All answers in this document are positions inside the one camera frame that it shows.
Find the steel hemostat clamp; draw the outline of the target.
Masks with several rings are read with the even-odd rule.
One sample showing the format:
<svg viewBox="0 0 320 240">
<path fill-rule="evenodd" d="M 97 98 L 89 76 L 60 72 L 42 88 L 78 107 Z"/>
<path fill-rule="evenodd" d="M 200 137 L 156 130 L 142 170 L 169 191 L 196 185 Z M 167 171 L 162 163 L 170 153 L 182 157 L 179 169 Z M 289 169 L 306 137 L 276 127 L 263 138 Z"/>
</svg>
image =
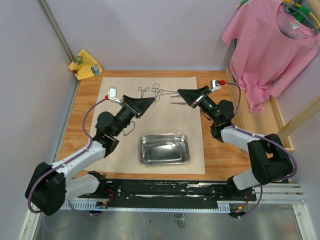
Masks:
<svg viewBox="0 0 320 240">
<path fill-rule="evenodd" d="M 140 98 L 143 98 L 145 93 L 148 92 L 150 88 L 149 87 L 143 88 L 142 86 L 139 86 L 137 90 L 140 92 Z"/>
</svg>

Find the long steel hemostat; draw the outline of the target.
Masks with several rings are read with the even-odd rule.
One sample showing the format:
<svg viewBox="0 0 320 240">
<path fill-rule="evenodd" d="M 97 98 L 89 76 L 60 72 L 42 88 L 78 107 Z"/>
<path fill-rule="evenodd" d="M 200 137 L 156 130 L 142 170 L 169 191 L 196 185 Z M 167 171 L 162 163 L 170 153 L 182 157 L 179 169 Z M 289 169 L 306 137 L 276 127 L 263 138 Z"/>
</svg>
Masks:
<svg viewBox="0 0 320 240">
<path fill-rule="evenodd" d="M 163 90 L 161 88 L 155 88 L 153 87 L 151 89 L 151 91 L 154 93 L 154 98 L 155 98 L 155 101 L 153 102 L 153 105 L 156 104 L 156 102 L 158 102 L 160 100 L 160 95 L 163 93 Z"/>
</svg>

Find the beige cloth wrap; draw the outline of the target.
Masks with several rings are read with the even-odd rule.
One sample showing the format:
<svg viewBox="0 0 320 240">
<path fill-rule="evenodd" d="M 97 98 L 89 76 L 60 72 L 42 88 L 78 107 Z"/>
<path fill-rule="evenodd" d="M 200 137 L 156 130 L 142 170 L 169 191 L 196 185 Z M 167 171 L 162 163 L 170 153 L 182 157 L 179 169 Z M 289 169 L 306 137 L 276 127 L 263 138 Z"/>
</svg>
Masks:
<svg viewBox="0 0 320 240">
<path fill-rule="evenodd" d="M 153 84 L 158 83 L 164 90 L 197 89 L 196 77 L 103 77 L 97 100 L 100 101 L 109 91 L 116 88 L 117 98 L 123 95 L 140 98 L 138 87 L 149 87 L 145 98 L 153 97 Z M 125 129 L 127 136 L 120 134 L 119 144 L 106 158 L 89 167 L 88 171 L 126 174 L 205 174 L 205 156 L 201 114 L 199 109 L 181 103 L 181 97 L 162 94 L 139 119 Z M 144 135 L 185 134 L 188 141 L 190 159 L 185 164 L 143 166 L 139 160 L 139 140 Z"/>
</svg>

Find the stainless steel tray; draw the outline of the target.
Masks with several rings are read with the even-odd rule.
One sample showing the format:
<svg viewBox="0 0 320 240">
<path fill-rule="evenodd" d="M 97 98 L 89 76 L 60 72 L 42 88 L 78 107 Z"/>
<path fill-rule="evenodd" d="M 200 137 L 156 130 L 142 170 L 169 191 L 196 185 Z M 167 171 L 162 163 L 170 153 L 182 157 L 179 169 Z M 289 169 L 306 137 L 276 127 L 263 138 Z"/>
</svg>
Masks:
<svg viewBox="0 0 320 240">
<path fill-rule="evenodd" d="M 176 148 L 156 147 L 157 139 L 175 138 Z M 143 135 L 139 140 L 139 161 L 145 167 L 182 165 L 190 160 L 187 136 L 183 133 Z"/>
</svg>

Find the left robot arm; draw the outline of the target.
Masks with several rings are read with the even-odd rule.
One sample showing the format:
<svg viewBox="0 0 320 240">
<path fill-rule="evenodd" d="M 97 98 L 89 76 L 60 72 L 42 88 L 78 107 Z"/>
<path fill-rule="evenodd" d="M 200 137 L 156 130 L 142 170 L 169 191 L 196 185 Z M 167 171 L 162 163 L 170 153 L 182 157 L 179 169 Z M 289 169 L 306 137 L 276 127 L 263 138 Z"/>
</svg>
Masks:
<svg viewBox="0 0 320 240">
<path fill-rule="evenodd" d="M 119 100 L 106 95 L 95 103 L 97 107 L 105 101 L 121 106 L 116 115 L 108 111 L 97 117 L 94 136 L 87 134 L 89 142 L 72 155 L 52 164 L 39 163 L 25 191 L 28 210 L 34 214 L 44 213 L 51 216 L 62 205 L 73 198 L 84 194 L 93 194 L 101 198 L 107 193 L 107 185 L 99 177 L 89 173 L 84 177 L 76 175 L 91 164 L 110 155 L 119 144 L 117 136 L 128 127 L 133 118 L 139 119 L 153 104 L 154 97 L 132 98 L 123 95 Z"/>
</svg>

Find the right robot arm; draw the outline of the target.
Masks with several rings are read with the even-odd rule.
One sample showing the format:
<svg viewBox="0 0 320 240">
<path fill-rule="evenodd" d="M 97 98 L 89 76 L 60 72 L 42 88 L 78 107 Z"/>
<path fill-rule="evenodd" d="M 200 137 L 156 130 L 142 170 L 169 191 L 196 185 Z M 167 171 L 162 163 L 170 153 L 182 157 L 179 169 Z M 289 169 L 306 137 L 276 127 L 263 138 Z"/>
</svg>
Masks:
<svg viewBox="0 0 320 240">
<path fill-rule="evenodd" d="M 210 127 L 214 139 L 232 144 L 249 154 L 250 169 L 227 180 L 226 193 L 232 200 L 240 199 L 245 190 L 274 181 L 289 179 L 297 172 L 297 162 L 287 151 L 276 134 L 260 135 L 234 125 L 234 105 L 231 101 L 215 103 L 212 89 L 178 89 L 177 93 L 191 108 L 199 107 L 212 121 Z"/>
</svg>

